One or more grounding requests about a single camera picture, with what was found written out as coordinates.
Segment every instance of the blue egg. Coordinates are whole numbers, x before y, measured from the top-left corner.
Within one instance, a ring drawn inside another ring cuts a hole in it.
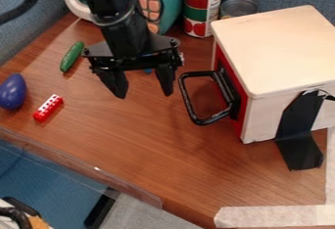
[[[19,108],[26,95],[26,84],[20,74],[12,74],[0,85],[0,107],[7,110]]]

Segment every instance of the wooden desk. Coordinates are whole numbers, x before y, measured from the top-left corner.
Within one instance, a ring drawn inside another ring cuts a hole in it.
[[[190,37],[178,27],[169,35],[181,39],[185,54],[177,75],[210,68],[210,38]],[[324,203],[324,168],[290,172],[272,141],[245,146],[228,119],[194,125],[177,84],[167,98],[154,74],[128,72],[129,92],[120,100],[85,60],[60,72],[75,41],[102,39],[92,23],[68,14],[3,66],[0,81],[19,72],[28,95],[20,110],[0,111],[1,137],[206,228],[214,227],[221,206]],[[206,82],[189,85],[200,109],[210,111]],[[32,113],[53,93],[64,97],[64,106],[35,122]],[[324,131],[314,135],[324,151]]]

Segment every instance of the red domino block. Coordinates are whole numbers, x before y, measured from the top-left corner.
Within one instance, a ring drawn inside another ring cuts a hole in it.
[[[63,98],[53,94],[35,113],[33,113],[32,117],[37,121],[42,122],[62,104]]]

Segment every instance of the can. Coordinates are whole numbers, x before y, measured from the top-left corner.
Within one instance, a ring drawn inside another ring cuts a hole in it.
[[[212,35],[210,23],[218,20],[221,0],[184,0],[184,30],[195,37]]]
[[[258,12],[259,6],[253,0],[227,0],[221,5],[220,17],[224,20]]]

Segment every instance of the black handle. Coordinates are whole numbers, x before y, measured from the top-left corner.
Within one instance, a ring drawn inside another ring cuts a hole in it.
[[[216,70],[190,71],[190,72],[185,72],[179,77],[179,87],[180,87],[181,95],[183,97],[187,112],[189,113],[192,121],[195,124],[198,124],[198,125],[211,124],[211,123],[214,123],[222,119],[223,117],[230,115],[234,100],[236,98],[234,97],[233,91],[229,87],[229,84],[231,83],[227,82],[223,74],[224,74],[223,69],[221,71],[216,71]],[[187,77],[199,77],[199,76],[210,76],[214,80],[214,82],[219,87],[222,93],[222,96],[224,98],[224,101],[227,105],[227,108],[225,110],[217,114],[213,114],[212,116],[205,118],[205,119],[200,119],[197,117],[196,113],[194,112],[190,97],[188,96],[186,86],[185,86],[185,79]]]

